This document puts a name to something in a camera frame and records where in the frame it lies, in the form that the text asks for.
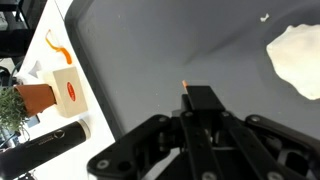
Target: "screw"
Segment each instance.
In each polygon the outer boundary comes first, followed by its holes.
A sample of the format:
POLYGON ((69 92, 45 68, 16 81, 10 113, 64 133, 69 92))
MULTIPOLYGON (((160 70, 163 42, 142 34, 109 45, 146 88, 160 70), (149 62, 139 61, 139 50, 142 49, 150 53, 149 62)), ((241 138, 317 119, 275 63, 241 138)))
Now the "screw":
POLYGON ((222 116, 227 117, 227 116, 229 116, 229 113, 228 112, 222 112, 222 116))
POLYGON ((251 120, 254 122, 258 122, 258 121, 260 121, 260 118, 257 116, 253 116, 253 117, 251 117, 251 120))
POLYGON ((283 180, 281 174, 271 171, 268 173, 268 180, 283 180))
POLYGON ((217 176, 212 172, 205 172, 202 174, 202 180, 217 180, 217 176))
POLYGON ((187 117, 191 117, 191 116, 193 116, 193 113, 192 112, 186 112, 186 114, 185 114, 187 117))
POLYGON ((166 121, 167 121, 167 118, 166 118, 166 117, 161 117, 161 118, 159 119, 159 121, 160 121, 160 122, 166 122, 166 121))
POLYGON ((97 169, 102 170, 102 169, 107 168, 109 165, 110 165, 110 162, 108 160, 106 160, 106 159, 103 159, 103 160, 98 162, 97 169))

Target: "white object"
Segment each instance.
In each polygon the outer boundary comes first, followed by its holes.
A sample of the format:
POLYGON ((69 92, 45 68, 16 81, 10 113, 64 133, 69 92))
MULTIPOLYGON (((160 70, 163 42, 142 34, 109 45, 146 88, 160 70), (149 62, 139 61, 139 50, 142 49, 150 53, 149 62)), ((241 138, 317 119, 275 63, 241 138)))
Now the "white object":
POLYGON ((320 98, 320 25, 287 30, 267 46, 280 78, 310 100, 320 98))
POLYGON ((8 28, 8 22, 4 17, 3 12, 0 12, 0 31, 5 31, 8 28))
POLYGON ((261 17, 261 18, 260 18, 260 21, 261 21, 261 22, 266 22, 266 21, 269 19, 269 17, 270 17, 270 16, 269 16, 269 14, 267 13, 264 17, 261 17))
POLYGON ((75 67, 38 71, 37 75, 51 86, 57 103, 54 106, 61 116, 69 118, 88 110, 75 67))

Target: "orange ribbon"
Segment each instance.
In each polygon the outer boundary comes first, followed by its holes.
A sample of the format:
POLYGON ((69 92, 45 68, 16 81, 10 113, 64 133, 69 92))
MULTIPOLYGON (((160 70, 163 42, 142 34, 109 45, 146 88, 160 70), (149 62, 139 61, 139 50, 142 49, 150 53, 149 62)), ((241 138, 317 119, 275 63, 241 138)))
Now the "orange ribbon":
POLYGON ((57 52, 62 52, 62 53, 64 54, 64 56, 66 57, 67 63, 68 63, 68 64, 72 64, 72 59, 71 59, 71 56, 70 56, 68 50, 67 50, 66 48, 64 48, 64 47, 54 46, 54 45, 49 41, 49 39, 48 39, 48 34, 49 34, 50 32, 51 32, 51 30, 49 29, 48 32, 47 32, 47 34, 46 34, 46 42, 48 43, 48 45, 49 45, 52 49, 56 50, 57 52))

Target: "cardboard box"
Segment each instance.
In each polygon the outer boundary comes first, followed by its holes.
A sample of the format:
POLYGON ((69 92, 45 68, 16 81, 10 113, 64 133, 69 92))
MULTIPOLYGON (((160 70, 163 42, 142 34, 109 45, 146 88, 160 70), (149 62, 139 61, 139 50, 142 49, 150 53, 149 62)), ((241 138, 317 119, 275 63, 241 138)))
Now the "cardboard box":
POLYGON ((52 87, 61 116, 69 118, 88 110, 76 67, 38 71, 37 75, 52 87))

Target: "white crumpled paper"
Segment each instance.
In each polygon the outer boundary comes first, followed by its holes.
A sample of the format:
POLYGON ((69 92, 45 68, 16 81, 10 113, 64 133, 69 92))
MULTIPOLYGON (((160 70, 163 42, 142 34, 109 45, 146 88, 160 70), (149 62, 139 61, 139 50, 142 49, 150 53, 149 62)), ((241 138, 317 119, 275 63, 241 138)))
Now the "white crumpled paper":
POLYGON ((289 26, 267 52, 280 78, 306 98, 320 98, 320 25, 289 26))

